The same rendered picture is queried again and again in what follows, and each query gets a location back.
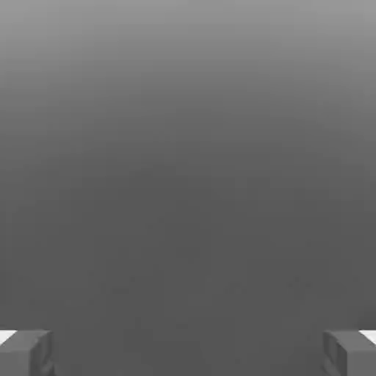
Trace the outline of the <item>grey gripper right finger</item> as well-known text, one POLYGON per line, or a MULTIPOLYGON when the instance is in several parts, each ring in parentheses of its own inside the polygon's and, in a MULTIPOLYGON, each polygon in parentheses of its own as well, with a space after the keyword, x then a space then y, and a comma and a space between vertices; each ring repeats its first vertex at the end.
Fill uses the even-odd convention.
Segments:
POLYGON ((376 376, 376 330, 326 330, 324 376, 376 376))

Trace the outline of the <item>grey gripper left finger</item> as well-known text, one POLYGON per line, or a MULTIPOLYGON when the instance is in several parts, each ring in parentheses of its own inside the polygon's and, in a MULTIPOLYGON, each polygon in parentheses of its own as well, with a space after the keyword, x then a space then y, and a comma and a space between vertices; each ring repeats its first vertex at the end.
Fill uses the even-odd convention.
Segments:
POLYGON ((0 329, 0 376, 55 376, 50 330, 0 329))

